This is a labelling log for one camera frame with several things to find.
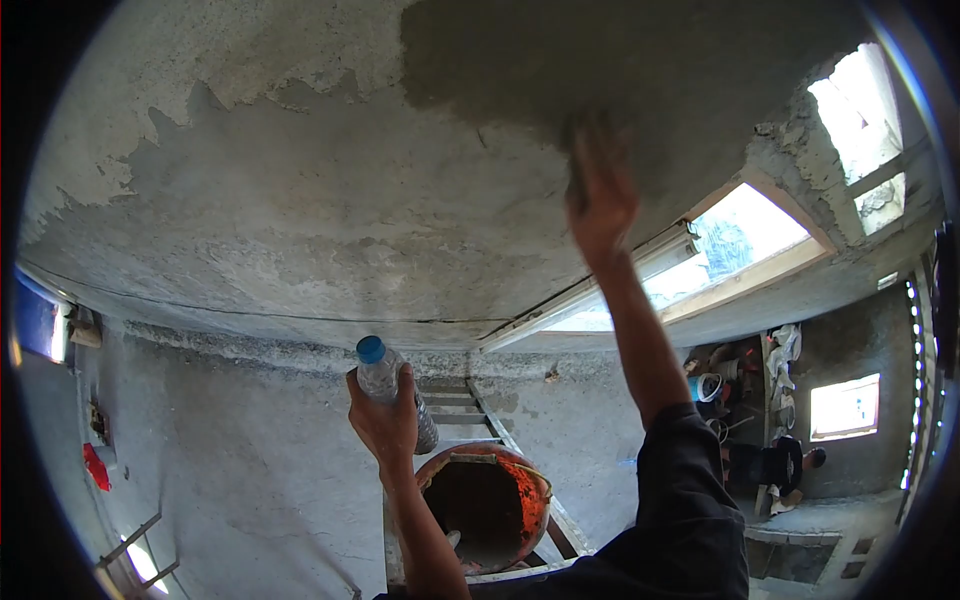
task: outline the bucket handle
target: bucket handle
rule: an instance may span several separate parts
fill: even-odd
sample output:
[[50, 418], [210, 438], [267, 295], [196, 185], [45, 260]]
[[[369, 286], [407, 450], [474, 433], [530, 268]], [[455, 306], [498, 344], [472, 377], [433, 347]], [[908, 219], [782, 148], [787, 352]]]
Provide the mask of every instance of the bucket handle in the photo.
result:
[[[451, 463], [485, 463], [488, 465], [496, 465], [497, 457], [496, 454], [457, 454], [456, 452], [451, 452], [449, 461]], [[544, 497], [547, 500], [553, 497], [553, 484], [550, 483], [550, 480], [547, 479], [543, 473], [539, 472], [535, 468], [529, 468], [526, 465], [521, 465], [520, 463], [507, 463], [506, 461], [504, 461], [504, 463], [512, 467], [519, 468], [520, 470], [525, 470], [531, 475], [536, 475], [542, 479], [543, 483], [546, 484], [546, 494]]]

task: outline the man sitting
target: man sitting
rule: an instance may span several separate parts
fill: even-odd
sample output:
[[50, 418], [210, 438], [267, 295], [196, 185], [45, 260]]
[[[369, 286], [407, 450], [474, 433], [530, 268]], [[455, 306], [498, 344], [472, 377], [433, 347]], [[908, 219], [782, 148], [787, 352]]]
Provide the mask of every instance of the man sitting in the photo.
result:
[[770, 485], [785, 497], [800, 485], [804, 469], [818, 468], [827, 461], [827, 451], [817, 446], [802, 454], [800, 442], [790, 436], [774, 440], [773, 447], [733, 444], [720, 449], [725, 461], [724, 481], [734, 484]]

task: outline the hand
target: hand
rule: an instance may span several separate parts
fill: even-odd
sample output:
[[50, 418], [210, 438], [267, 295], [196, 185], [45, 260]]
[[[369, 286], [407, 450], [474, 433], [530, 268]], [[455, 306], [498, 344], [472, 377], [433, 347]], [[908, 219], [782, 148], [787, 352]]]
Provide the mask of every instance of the hand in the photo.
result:
[[404, 364], [397, 379], [396, 404], [381, 404], [360, 389], [356, 369], [347, 373], [350, 424], [380, 465], [380, 479], [384, 485], [397, 477], [413, 474], [414, 448], [417, 446], [413, 367]]
[[572, 152], [579, 185], [572, 180], [567, 187], [566, 220], [587, 266], [602, 272], [624, 252], [624, 238], [639, 209], [626, 144], [610, 127], [588, 117], [574, 131]]

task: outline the blue bottle cap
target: blue bottle cap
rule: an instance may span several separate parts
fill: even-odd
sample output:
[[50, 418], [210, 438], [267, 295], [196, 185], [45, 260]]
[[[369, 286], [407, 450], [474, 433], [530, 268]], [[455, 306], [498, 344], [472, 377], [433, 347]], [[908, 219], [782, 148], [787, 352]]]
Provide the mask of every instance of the blue bottle cap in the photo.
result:
[[372, 365], [383, 358], [383, 355], [386, 353], [387, 347], [384, 346], [383, 341], [375, 335], [368, 335], [357, 342], [357, 358], [365, 365]]

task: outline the orange bucket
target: orange bucket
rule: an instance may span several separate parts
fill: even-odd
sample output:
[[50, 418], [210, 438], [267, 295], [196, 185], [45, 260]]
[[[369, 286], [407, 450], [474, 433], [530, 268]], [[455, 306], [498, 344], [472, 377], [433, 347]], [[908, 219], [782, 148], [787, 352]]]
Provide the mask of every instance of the orange bucket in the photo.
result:
[[550, 483], [500, 444], [454, 446], [417, 471], [417, 485], [455, 550], [465, 575], [498, 573], [540, 543], [550, 518]]

